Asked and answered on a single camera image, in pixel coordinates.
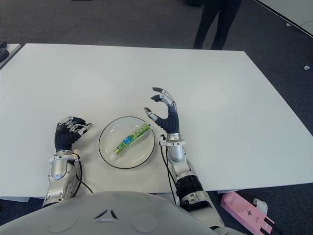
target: toothpaste tube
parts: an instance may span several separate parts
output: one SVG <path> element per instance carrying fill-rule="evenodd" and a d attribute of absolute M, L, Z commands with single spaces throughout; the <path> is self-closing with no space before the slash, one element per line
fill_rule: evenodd
<path fill-rule="evenodd" d="M 147 136 L 147 133 L 149 133 L 151 130 L 150 125 L 144 123 L 142 126 L 140 126 L 138 129 L 136 129 L 134 132 L 132 132 L 129 136 L 127 136 L 122 143 L 120 143 L 115 150 L 113 150 L 113 153 L 110 155 L 110 160 L 115 161 L 116 158 L 121 154 L 121 152 L 128 148 L 129 146 L 133 145 L 135 142 L 142 140 L 144 136 Z"/>

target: black pants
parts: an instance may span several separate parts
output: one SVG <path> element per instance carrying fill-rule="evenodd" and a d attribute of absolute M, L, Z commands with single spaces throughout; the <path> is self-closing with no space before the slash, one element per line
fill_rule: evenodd
<path fill-rule="evenodd" d="M 222 50 L 231 24 L 238 12 L 241 0 L 206 0 L 200 26 L 196 35 L 194 49 L 202 49 L 207 31 L 211 26 L 217 13 L 219 14 L 219 22 L 217 32 L 212 45 L 213 50 Z"/>

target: pink packaging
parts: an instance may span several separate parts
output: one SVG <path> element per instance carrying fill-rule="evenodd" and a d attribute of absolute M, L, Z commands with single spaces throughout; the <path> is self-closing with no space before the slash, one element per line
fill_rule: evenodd
<path fill-rule="evenodd" d="M 272 231 L 274 221 L 236 192 L 225 193 L 221 207 L 254 235 L 268 235 Z"/>

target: gray carpet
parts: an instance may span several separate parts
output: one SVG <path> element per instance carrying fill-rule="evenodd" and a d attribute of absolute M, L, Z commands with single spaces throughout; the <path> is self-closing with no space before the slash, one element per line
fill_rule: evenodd
<path fill-rule="evenodd" d="M 192 48 L 201 7 L 182 0 L 0 0 L 0 38 L 9 43 L 60 43 L 127 47 Z M 211 48 L 216 21 L 204 48 Z M 243 50 L 313 133 L 313 39 L 253 0 L 243 0 L 226 50 Z M 304 71 L 310 65 L 312 69 Z M 269 204 L 269 216 L 284 234 L 311 235 L 313 184 L 239 192 Z M 218 206 L 227 226 L 247 233 Z M 0 200 L 0 224 L 40 208 Z"/>

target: black cable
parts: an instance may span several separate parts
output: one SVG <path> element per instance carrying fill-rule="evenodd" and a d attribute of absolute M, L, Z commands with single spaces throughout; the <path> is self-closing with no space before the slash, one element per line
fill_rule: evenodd
<path fill-rule="evenodd" d="M 82 168 L 82 163 L 81 163 L 80 161 L 78 161 L 78 163 L 79 163 L 79 169 L 80 169 L 80 179 L 79 179 L 79 183 L 78 183 L 77 189 L 76 189 L 75 193 L 73 194 L 73 197 L 75 197 L 75 196 L 76 196 L 77 191 L 78 191 L 78 189 L 79 189 L 79 187 L 80 187 L 80 184 L 81 184 L 81 182 L 82 182 L 82 179 L 83 179 L 83 168 Z"/>
<path fill-rule="evenodd" d="M 307 23 L 310 23 L 310 22 L 313 22 L 313 20 L 304 22 L 303 24 L 300 25 L 300 27 L 301 27 L 302 25 L 307 24 Z"/>
<path fill-rule="evenodd" d="M 169 182 L 169 184 L 170 184 L 172 196 L 173 196 L 174 202 L 175 202 L 175 204 L 176 204 L 176 199 L 175 199 L 175 196 L 174 196 L 174 192 L 173 192 L 173 188 L 172 188 L 170 176 L 171 176 L 171 178 L 172 178 L 172 180 L 173 180 L 173 182 L 174 182 L 175 187 L 176 187 L 176 184 L 175 184 L 174 177 L 173 177 L 172 173 L 170 172 L 170 169 L 168 168 L 167 147 L 166 147 L 166 161 L 165 161 L 165 158 L 164 158 L 164 155 L 163 155 L 163 148 L 162 148 L 162 146 L 161 146 L 161 155 L 162 155 L 163 162 L 164 162 L 164 164 L 165 164 L 165 166 L 166 166 L 166 169 L 167 169 L 168 182 Z"/>
<path fill-rule="evenodd" d="M 88 185 L 86 185 L 83 181 L 81 181 L 81 183 L 85 185 L 85 187 L 88 188 L 91 193 L 93 193 L 93 191 L 91 190 L 91 188 L 88 187 Z"/>

